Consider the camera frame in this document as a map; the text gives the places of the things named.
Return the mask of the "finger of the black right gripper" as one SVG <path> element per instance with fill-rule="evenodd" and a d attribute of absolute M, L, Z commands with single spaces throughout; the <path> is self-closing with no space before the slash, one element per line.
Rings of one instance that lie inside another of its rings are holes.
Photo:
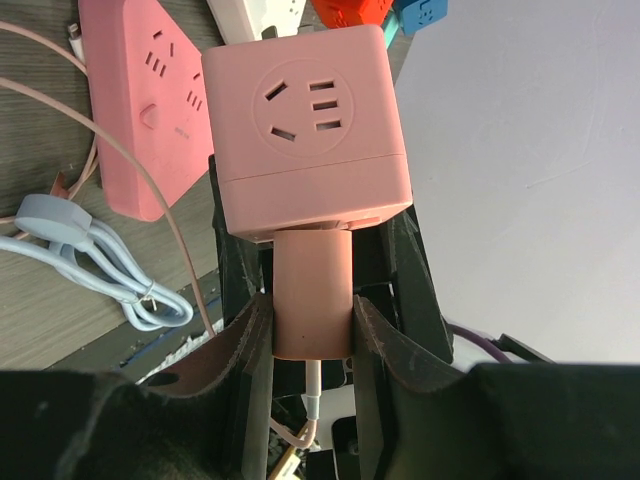
<path fill-rule="evenodd" d="M 229 233 L 214 155 L 209 156 L 208 164 L 214 201 L 212 227 L 216 239 L 222 316 L 224 326 L 228 327 L 256 293 L 264 292 L 262 248 Z"/>
<path fill-rule="evenodd" d="M 397 330 L 446 364 L 453 346 L 436 297 L 413 206 L 353 233 L 354 293 Z"/>

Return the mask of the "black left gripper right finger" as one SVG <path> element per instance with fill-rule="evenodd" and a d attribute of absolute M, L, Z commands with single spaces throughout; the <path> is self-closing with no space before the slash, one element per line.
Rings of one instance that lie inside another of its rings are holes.
<path fill-rule="evenodd" d="M 354 299 L 353 368 L 363 479 L 469 479 L 457 402 L 442 394 L 463 378 Z"/>

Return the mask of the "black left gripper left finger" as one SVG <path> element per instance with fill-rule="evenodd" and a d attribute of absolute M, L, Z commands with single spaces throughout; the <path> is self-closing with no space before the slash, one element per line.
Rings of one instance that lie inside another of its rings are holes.
<path fill-rule="evenodd" d="M 224 330 L 144 381 L 212 479 L 266 477 L 272 320 L 271 296 L 257 293 Z"/>

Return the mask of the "pink charger plug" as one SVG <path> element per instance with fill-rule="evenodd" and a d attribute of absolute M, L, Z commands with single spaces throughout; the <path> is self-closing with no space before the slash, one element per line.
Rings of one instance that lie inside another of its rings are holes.
<path fill-rule="evenodd" d="M 352 233 L 283 230 L 273 254 L 273 354 L 283 360 L 351 355 Z"/>

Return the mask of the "pink cube socket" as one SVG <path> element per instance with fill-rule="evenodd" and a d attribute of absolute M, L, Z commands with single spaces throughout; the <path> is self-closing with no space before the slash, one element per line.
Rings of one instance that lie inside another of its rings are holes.
<path fill-rule="evenodd" d="M 214 47 L 202 56 L 228 231 L 358 229 L 413 201 L 381 28 Z"/>

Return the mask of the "pink triangular power strip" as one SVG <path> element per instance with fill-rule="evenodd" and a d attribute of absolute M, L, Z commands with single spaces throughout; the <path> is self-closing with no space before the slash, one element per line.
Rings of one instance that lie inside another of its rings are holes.
<path fill-rule="evenodd" d="M 201 54 L 157 1 L 78 8 L 93 120 L 174 205 L 214 152 Z"/>

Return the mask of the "white triangular power strip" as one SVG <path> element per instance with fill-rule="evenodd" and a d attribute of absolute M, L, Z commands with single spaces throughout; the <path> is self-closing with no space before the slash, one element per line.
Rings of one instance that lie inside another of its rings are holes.
<path fill-rule="evenodd" d="M 298 33 L 305 0 L 207 0 L 226 45 Z"/>

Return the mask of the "blue cube socket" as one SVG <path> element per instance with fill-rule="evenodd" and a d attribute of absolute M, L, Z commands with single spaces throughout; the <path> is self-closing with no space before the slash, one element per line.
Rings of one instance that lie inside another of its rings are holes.
<path fill-rule="evenodd" d="M 397 15 L 405 35 L 417 31 L 443 19 L 448 13 L 447 0 L 395 0 L 394 13 Z"/>

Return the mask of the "red cube socket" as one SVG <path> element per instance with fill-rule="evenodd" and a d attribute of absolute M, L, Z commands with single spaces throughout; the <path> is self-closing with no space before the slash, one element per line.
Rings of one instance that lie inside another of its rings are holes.
<path fill-rule="evenodd" d="M 359 25 L 381 26 L 392 0 L 312 0 L 321 22 L 330 29 Z"/>

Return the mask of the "teal plug adapter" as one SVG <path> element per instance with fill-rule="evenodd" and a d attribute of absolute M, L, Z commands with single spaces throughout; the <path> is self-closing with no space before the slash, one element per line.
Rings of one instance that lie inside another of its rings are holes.
<path fill-rule="evenodd" d="M 382 30 L 384 33 L 386 48 L 389 48 L 400 30 L 400 21 L 393 10 L 390 10 L 387 14 L 382 24 Z"/>

